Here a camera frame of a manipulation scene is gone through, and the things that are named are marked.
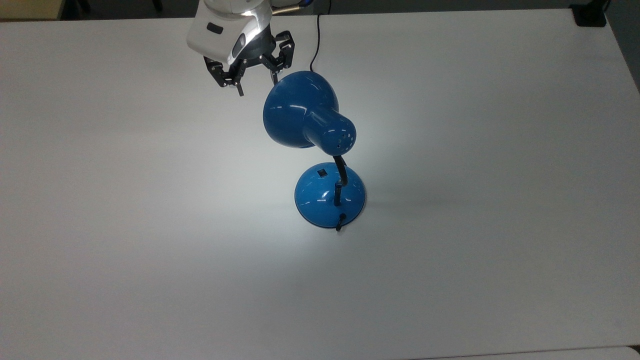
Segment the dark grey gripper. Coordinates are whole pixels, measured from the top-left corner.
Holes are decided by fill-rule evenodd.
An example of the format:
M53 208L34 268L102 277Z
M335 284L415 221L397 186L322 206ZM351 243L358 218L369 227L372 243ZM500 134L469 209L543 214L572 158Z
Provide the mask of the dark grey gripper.
M207 71L221 88L235 87L240 97L244 96L242 79L249 63L259 62L270 71L270 79L278 84L278 75L293 64L295 41L289 30L275 36L270 30L263 30L252 39L238 55L238 61L227 71L221 62L203 57Z

